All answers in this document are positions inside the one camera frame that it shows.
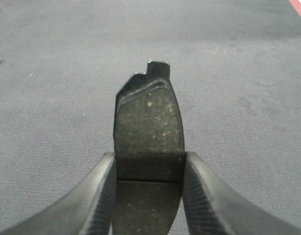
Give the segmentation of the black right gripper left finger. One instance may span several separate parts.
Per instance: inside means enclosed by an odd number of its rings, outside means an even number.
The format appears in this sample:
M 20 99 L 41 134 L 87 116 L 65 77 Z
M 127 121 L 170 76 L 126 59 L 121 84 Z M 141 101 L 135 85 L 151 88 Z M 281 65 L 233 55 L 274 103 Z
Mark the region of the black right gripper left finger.
M 2 235 L 107 235 L 116 204 L 116 159 L 104 154 L 69 193 Z

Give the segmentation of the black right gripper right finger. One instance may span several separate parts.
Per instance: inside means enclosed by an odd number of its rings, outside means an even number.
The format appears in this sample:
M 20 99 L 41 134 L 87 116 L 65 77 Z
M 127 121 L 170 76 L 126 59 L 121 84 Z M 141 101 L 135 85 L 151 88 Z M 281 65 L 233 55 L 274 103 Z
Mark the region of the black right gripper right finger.
M 195 152 L 186 154 L 183 204 L 191 235 L 301 235 L 234 191 Z

